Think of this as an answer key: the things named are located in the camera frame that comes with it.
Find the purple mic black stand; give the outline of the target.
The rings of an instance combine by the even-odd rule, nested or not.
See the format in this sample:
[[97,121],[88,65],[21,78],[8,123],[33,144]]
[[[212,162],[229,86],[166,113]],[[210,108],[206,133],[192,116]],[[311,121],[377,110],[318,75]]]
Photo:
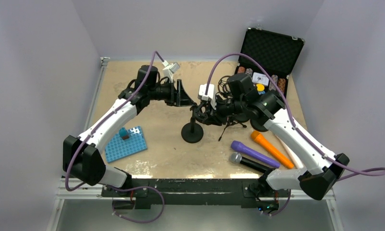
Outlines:
[[204,130],[202,126],[197,123],[197,119],[202,119],[204,117],[202,109],[205,109],[208,105],[208,102],[202,101],[200,104],[194,103],[190,107],[190,122],[185,124],[181,129],[181,136],[187,143],[197,143],[202,140],[204,136]]

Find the orange microphone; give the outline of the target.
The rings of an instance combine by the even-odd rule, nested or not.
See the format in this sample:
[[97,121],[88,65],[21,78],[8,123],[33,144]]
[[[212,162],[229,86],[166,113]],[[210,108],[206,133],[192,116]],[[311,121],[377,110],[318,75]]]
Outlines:
[[259,131],[253,131],[250,135],[251,139],[265,149],[272,157],[274,157],[280,164],[288,169],[293,169],[294,164],[285,155],[283,155],[277,148],[275,148]]

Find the black silver microphone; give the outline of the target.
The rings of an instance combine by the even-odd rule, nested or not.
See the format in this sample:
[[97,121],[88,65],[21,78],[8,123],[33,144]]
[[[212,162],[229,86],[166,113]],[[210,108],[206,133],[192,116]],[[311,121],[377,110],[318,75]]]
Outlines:
[[265,166],[263,164],[260,164],[260,163],[257,163],[253,160],[250,160],[246,157],[243,157],[240,153],[238,152],[233,152],[230,157],[229,157],[229,160],[232,162],[232,163],[235,163],[235,164],[241,164],[241,165],[244,165],[246,167],[249,167],[257,172],[260,172],[260,173],[266,173],[267,171],[271,171],[273,170],[273,168],[270,168],[268,166]]

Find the purple microphone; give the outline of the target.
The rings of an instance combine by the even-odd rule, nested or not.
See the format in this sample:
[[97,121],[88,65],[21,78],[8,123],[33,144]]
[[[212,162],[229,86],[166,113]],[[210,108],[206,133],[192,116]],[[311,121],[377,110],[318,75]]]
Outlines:
[[267,165],[270,165],[274,168],[279,168],[280,167],[280,163],[247,147],[246,145],[244,145],[242,142],[239,142],[239,141],[232,141],[231,143],[231,148],[238,152],[238,153],[241,153],[241,154],[245,154],[247,156],[250,156],[262,163],[265,163]]

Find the white microphone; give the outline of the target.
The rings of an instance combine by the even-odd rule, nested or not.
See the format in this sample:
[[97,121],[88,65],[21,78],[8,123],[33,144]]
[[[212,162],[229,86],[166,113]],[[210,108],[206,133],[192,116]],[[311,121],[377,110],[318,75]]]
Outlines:
[[283,147],[285,148],[287,154],[290,156],[295,167],[298,169],[304,168],[304,165],[303,165],[302,161],[299,159],[299,157],[282,140],[280,140],[280,142],[283,145]]

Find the black tripod stand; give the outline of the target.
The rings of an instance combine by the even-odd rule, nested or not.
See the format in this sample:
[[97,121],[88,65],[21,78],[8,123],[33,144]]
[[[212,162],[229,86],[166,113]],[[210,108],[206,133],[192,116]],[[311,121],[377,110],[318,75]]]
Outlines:
[[222,139],[222,137],[223,137],[223,134],[224,134],[225,130],[226,130],[228,127],[231,127],[231,126],[234,126],[234,125],[241,125],[243,128],[247,128],[247,125],[245,125],[245,123],[248,122],[248,121],[249,121],[249,118],[247,118],[247,117],[244,116],[244,115],[230,116],[230,117],[227,119],[226,126],[224,127],[223,132],[222,132],[222,134],[220,135],[218,141],[221,141],[221,139]]

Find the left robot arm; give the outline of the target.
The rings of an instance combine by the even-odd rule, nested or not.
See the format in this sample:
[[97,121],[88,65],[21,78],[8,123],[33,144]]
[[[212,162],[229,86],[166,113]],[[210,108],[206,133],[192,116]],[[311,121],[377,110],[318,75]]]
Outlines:
[[127,122],[135,118],[150,101],[164,101],[168,106],[192,106],[193,100],[185,92],[180,79],[173,80],[178,63],[163,62],[164,77],[154,66],[143,65],[137,78],[130,81],[112,107],[90,128],[78,136],[69,135],[63,141],[62,168],[67,176],[88,185],[107,184],[120,197],[132,190],[128,173],[107,166],[101,153],[110,140]]

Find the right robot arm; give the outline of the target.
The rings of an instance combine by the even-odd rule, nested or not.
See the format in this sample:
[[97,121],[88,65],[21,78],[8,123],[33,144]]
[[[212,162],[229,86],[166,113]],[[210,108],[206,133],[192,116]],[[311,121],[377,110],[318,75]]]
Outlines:
[[322,200],[341,177],[349,158],[316,141],[289,115],[283,99],[274,92],[258,94],[246,74],[232,75],[226,83],[232,97],[222,103],[216,101],[213,84],[200,85],[198,98],[206,109],[201,123],[219,125],[225,117],[244,114],[281,139],[304,165],[301,169],[268,170],[258,183],[260,193],[269,196],[276,190],[303,190],[312,199]]

